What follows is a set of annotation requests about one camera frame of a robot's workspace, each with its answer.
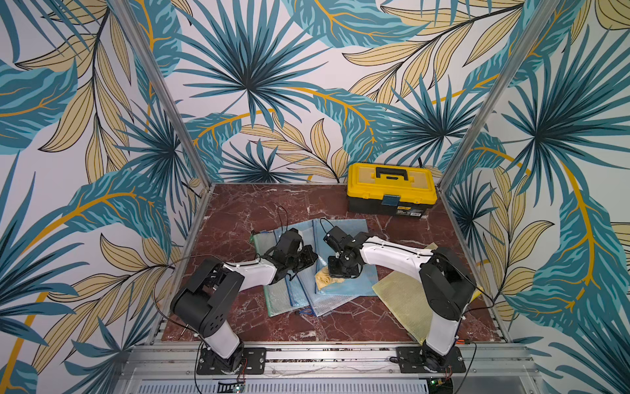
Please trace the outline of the cream wiping cloth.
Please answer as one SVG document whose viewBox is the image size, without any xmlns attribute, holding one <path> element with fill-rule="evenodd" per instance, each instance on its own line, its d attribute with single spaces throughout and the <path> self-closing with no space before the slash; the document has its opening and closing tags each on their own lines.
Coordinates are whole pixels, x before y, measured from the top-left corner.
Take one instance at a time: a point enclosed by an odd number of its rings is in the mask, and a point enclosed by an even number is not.
<svg viewBox="0 0 630 394">
<path fill-rule="evenodd" d="M 321 292 L 325 287 L 335 283 L 343 283 L 345 281 L 344 278 L 333 277 L 329 272 L 329 267 L 324 266 L 321 270 L 319 270 L 315 275 L 315 282 L 317 289 Z"/>
</svg>

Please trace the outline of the white blue-edged mesh document bag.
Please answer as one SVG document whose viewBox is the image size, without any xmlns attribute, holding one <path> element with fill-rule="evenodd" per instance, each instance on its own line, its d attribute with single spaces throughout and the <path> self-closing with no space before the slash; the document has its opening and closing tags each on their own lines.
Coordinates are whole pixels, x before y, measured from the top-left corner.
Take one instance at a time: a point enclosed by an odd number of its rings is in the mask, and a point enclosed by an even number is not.
<svg viewBox="0 0 630 394">
<path fill-rule="evenodd" d="M 313 225 L 312 220 L 289 225 L 289 228 L 299 230 L 303 236 L 304 243 L 306 245 L 313 246 L 313 251 L 318 253 L 316 248 L 318 240 L 315 238 L 316 228 L 315 225 Z M 321 256 L 318 256 L 316 264 L 297 274 L 297 277 L 305 291 L 306 297 L 308 298 L 309 306 L 317 317 L 326 315 L 340 306 L 349 303 L 351 300 L 358 298 L 357 295 L 326 295 L 318 292 L 315 275 L 319 269 L 323 268 L 323 266 L 323 259 Z"/>
</svg>

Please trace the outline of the yellow mesh document bag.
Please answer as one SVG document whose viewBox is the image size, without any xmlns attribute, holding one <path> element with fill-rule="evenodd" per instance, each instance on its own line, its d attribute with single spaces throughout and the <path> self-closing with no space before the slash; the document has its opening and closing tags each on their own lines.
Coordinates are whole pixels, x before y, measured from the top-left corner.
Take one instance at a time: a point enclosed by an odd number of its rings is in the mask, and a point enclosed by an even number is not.
<svg viewBox="0 0 630 394">
<path fill-rule="evenodd" d="M 433 312 L 422 284 L 392 270 L 372 289 L 403 327 L 423 344 L 430 330 Z M 474 299 L 480 294 L 477 287 Z"/>
</svg>

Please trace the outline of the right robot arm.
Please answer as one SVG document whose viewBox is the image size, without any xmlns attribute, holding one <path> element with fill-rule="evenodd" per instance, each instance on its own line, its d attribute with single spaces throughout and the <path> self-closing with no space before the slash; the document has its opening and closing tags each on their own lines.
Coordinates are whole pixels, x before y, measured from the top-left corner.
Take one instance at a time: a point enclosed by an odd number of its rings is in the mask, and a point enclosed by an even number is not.
<svg viewBox="0 0 630 394">
<path fill-rule="evenodd" d="M 402 246 L 361 232 L 356 236 L 333 228 L 323 238 L 334 254 L 327 264 L 332 277 L 354 279 L 364 266 L 381 266 L 423 286 L 433 312 L 423 348 L 446 357 L 454 348 L 461 319 L 474 299 L 477 283 L 452 250 Z"/>
</svg>

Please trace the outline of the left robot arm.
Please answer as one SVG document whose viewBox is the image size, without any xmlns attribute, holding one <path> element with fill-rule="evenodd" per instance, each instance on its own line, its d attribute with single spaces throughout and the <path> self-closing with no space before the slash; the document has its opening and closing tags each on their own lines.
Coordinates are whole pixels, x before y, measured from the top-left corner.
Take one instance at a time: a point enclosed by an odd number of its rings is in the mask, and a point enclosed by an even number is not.
<svg viewBox="0 0 630 394">
<path fill-rule="evenodd" d="M 270 249 L 257 260 L 227 263 L 213 256 L 193 272 L 171 303 L 171 312 L 203 339 L 206 348 L 228 361 L 242 354 L 242 341 L 227 319 L 238 295 L 254 287 L 272 285 L 297 274 L 318 260 L 312 246 L 294 253 Z"/>
</svg>

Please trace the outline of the light blue mesh document bag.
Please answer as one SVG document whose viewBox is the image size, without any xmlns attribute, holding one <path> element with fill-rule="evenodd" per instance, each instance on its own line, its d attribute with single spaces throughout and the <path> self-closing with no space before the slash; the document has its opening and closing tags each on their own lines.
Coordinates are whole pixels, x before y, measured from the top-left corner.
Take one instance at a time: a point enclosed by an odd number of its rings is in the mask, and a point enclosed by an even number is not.
<svg viewBox="0 0 630 394">
<path fill-rule="evenodd" d="M 277 238 L 277 242 L 279 241 L 282 233 L 284 233 L 285 231 L 290 230 L 290 229 L 291 228 L 280 228 L 280 229 L 274 231 L 274 234 L 275 234 L 275 236 Z M 299 251 L 303 248 L 303 246 L 304 246 L 304 239 L 303 239 L 303 243 L 302 243 Z M 308 302 L 308 298 L 306 297 L 305 290 L 303 289 L 303 287 L 301 285 L 301 282 L 298 279 L 297 275 L 296 276 L 290 276 L 289 274 L 287 274 L 285 276 L 285 283 L 286 283 L 286 285 L 288 287 L 290 302 L 291 302 L 292 306 L 295 309 L 302 309 L 304 307 L 309 306 L 309 302 Z"/>
</svg>

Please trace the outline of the green-edged mesh document bag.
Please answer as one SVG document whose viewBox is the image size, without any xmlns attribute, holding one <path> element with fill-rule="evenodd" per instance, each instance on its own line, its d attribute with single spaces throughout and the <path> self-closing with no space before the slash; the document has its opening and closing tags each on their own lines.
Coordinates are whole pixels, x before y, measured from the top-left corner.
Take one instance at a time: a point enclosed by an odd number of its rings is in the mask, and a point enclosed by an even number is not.
<svg viewBox="0 0 630 394">
<path fill-rule="evenodd" d="M 273 232 L 263 231 L 253 235 L 253 243 L 256 253 L 263 255 L 275 246 L 276 238 Z M 265 286 L 263 293 L 267 306 L 267 315 L 270 318 L 292 312 L 295 309 L 290 302 L 288 287 L 284 280 Z"/>
</svg>

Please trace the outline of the yellow black toolbox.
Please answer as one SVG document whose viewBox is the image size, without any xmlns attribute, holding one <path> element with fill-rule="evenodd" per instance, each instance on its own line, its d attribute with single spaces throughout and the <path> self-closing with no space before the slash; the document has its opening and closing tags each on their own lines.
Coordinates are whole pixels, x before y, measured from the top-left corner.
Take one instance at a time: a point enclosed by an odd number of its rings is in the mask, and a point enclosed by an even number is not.
<svg viewBox="0 0 630 394">
<path fill-rule="evenodd" d="M 349 211 L 420 218 L 437 200 L 429 170 L 385 164 L 352 164 L 347 180 Z"/>
</svg>

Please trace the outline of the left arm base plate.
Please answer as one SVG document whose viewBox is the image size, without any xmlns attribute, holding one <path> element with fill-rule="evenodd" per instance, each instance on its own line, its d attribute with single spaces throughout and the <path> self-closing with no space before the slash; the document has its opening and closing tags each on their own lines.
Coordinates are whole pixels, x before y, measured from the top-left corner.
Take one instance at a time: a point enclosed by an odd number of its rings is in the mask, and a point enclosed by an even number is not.
<svg viewBox="0 0 630 394">
<path fill-rule="evenodd" d="M 241 373 L 246 376 L 262 375 L 265 370 L 267 349 L 264 347 L 238 347 L 229 358 L 221 358 L 215 351 L 202 347 L 199 351 L 198 375 L 222 375 Z"/>
</svg>

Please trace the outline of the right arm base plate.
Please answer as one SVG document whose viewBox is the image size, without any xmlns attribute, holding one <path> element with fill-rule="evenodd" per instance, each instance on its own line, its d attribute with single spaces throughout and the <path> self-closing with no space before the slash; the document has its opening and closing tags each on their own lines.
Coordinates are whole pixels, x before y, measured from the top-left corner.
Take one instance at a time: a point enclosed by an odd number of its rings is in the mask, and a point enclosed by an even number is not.
<svg viewBox="0 0 630 394">
<path fill-rule="evenodd" d="M 402 374 L 460 374 L 467 371 L 457 346 L 445 356 L 427 346 L 399 346 L 395 348 L 395 359 Z"/>
</svg>

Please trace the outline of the aluminium front rail frame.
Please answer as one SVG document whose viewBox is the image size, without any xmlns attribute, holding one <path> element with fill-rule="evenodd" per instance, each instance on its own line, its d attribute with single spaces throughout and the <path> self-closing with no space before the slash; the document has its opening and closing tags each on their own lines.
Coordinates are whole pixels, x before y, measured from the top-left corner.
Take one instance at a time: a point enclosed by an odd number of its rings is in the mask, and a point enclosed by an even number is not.
<svg viewBox="0 0 630 394">
<path fill-rule="evenodd" d="M 543 393 L 528 349 L 513 343 L 460 346 L 464 369 L 405 372 L 395 342 L 248 342 L 243 372 L 209 374 L 193 342 L 140 346 L 116 393 Z"/>
</svg>

